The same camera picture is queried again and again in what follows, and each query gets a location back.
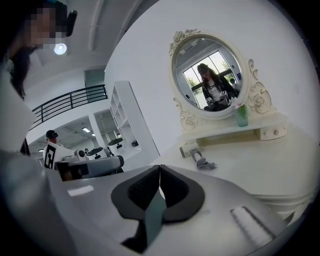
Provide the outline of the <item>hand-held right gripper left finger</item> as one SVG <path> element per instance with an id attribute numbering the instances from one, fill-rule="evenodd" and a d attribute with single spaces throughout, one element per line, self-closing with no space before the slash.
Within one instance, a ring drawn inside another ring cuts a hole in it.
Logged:
<path id="1" fill-rule="evenodd" d="M 121 244 L 137 253 L 144 253 L 151 239 L 148 236 L 151 206 L 160 197 L 160 167 L 154 165 L 140 174 L 119 183 L 111 192 L 111 201 L 124 219 L 138 221 L 135 234 Z"/>

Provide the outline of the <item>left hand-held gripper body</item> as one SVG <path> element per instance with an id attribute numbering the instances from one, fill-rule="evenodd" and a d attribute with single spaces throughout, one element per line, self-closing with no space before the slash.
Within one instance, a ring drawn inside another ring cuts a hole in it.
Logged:
<path id="1" fill-rule="evenodd" d="M 49 142 L 44 149 L 43 164 L 56 170 L 63 181 L 90 179 L 115 174 L 124 165 L 122 156 L 88 159 L 82 150 L 71 150 Z"/>

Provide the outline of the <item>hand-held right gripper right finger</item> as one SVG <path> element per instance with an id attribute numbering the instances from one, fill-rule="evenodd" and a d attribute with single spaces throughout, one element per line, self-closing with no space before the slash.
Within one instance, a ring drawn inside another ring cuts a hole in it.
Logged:
<path id="1" fill-rule="evenodd" d="M 205 192 L 196 181 L 172 168 L 161 165 L 160 188 L 164 194 L 166 210 L 163 222 L 184 222 L 192 218 L 205 202 Z"/>

